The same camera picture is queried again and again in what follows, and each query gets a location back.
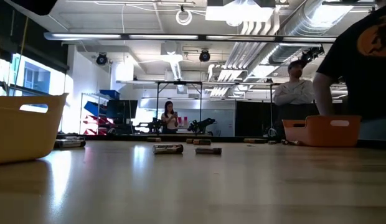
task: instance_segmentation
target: person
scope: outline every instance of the person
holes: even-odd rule
[[[314,114],[312,82],[300,79],[305,65],[303,60],[291,62],[287,68],[289,81],[279,85],[274,92],[273,101],[278,106],[275,130],[281,139],[285,138],[283,119],[302,120]]]
[[[163,134],[176,134],[178,127],[178,114],[174,112],[174,105],[167,101],[164,107],[164,113],[161,115],[161,121],[164,123]]]
[[[279,85],[273,94],[276,105],[312,103],[314,98],[312,82],[300,79],[305,65],[306,62],[303,60],[296,60],[288,65],[289,81]]]
[[[386,0],[334,42],[313,80],[321,115],[334,114],[330,86],[343,77],[349,114],[361,115],[359,139],[386,140]]]

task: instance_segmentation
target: black t-shirt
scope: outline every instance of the black t-shirt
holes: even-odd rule
[[[351,114],[386,117],[386,6],[342,33],[318,72],[344,77]]]

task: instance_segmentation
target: wall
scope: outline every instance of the wall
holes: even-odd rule
[[[63,113],[63,132],[78,133],[80,125],[80,109],[82,93],[98,93],[99,90],[110,89],[110,75],[94,62],[77,52],[75,46],[68,47],[68,66],[70,70],[66,78],[66,91],[69,92],[65,110]],[[83,98],[82,106],[86,101],[93,100]]]

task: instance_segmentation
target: wooden table surface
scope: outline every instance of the wooden table surface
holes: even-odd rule
[[[90,141],[0,166],[3,223],[386,223],[386,150]]]

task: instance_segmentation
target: orange basket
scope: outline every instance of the orange basket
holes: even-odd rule
[[[308,116],[302,120],[283,120],[286,140],[305,146],[354,147],[360,128],[360,116]]]
[[[38,159],[52,151],[66,97],[0,96],[0,164]],[[47,105],[47,112],[20,110],[37,104]]]

